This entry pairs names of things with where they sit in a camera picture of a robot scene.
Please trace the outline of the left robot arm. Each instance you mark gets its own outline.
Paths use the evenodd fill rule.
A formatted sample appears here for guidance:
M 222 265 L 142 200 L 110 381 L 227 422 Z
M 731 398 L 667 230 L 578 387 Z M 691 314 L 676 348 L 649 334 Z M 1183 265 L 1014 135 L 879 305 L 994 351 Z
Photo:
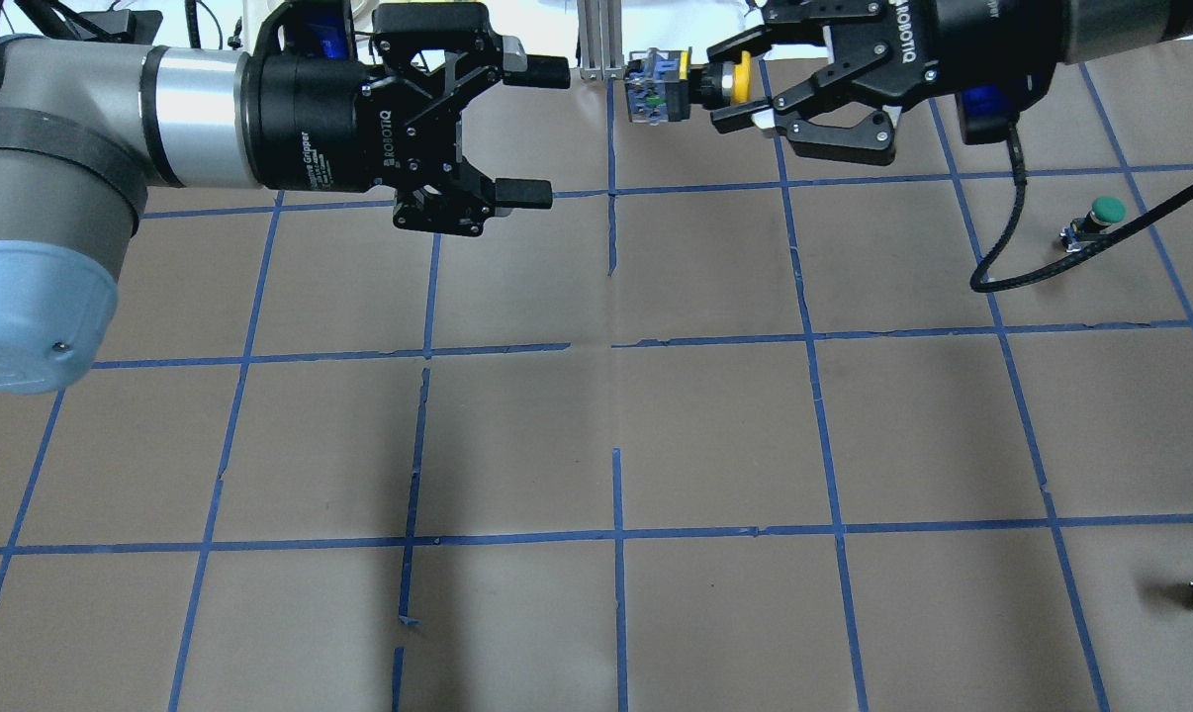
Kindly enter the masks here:
M 80 27 L 0 38 L 0 394 L 62 391 L 94 365 L 150 188 L 387 186 L 394 225 L 464 237 L 552 206 L 550 182 L 464 157 L 476 95 L 571 82 L 483 4 L 381 4 L 371 64 L 348 1 L 277 5 L 252 52 Z

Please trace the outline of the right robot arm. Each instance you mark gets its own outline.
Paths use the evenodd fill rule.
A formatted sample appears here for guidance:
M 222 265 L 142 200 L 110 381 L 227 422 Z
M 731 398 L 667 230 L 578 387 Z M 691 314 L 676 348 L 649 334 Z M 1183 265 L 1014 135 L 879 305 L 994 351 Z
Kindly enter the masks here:
M 796 156 L 894 162 L 895 114 L 954 95 L 964 143 L 1005 141 L 1055 68 L 1193 36 L 1193 1 L 768 1 L 764 23 L 710 47 L 690 98 L 721 134 L 769 120 Z M 828 63 L 750 100 L 738 72 L 778 45 Z

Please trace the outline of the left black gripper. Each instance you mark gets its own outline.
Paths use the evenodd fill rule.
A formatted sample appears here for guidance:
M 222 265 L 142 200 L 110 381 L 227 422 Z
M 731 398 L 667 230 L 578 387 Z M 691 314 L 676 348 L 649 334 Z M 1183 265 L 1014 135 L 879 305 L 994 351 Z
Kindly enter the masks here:
M 358 58 L 350 4 L 279 4 L 245 63 L 245 153 L 266 188 L 392 188 L 395 225 L 476 235 L 509 209 L 554 208 L 548 180 L 487 177 L 460 119 L 502 81 L 569 89 L 562 55 L 506 54 L 483 4 L 381 4 Z

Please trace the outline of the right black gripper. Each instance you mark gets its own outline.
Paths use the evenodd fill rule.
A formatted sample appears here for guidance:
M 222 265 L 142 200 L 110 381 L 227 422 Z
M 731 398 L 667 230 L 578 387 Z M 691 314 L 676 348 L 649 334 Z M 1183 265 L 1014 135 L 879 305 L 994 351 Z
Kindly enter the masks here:
M 796 156 L 894 162 L 900 113 L 954 95 L 968 143 L 1005 140 L 1047 94 L 1062 41 L 1057 1 L 769 1 L 764 26 L 721 41 L 706 63 L 821 58 L 809 78 L 764 99 L 710 109 L 719 134 L 759 128 Z

